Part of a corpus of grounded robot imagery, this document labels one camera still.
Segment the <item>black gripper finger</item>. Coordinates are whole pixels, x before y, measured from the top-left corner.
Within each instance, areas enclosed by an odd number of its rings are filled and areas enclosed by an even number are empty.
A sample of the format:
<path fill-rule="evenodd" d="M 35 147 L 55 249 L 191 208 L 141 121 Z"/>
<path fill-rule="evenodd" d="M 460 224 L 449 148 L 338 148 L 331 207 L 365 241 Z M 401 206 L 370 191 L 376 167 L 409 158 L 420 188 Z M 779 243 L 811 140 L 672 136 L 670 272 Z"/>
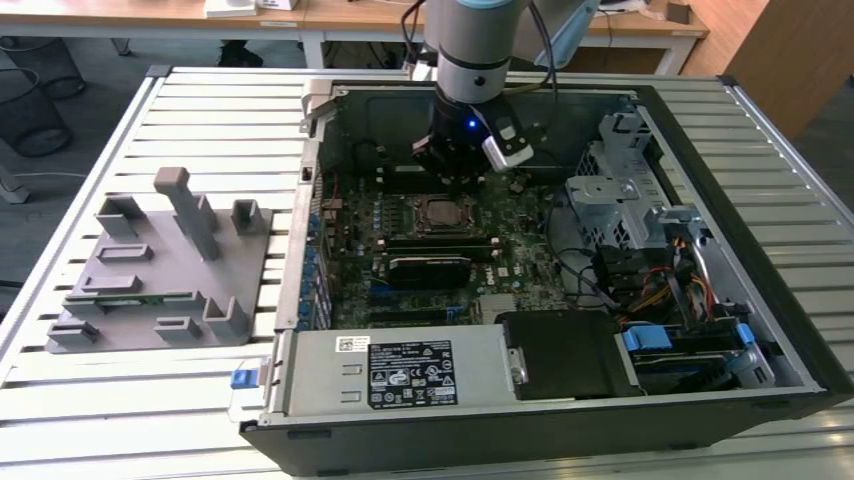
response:
<path fill-rule="evenodd" d="M 457 175 L 444 172 L 438 174 L 438 178 L 445 192 L 450 196 L 470 195 L 481 190 L 486 182 L 486 172 L 464 172 Z"/>

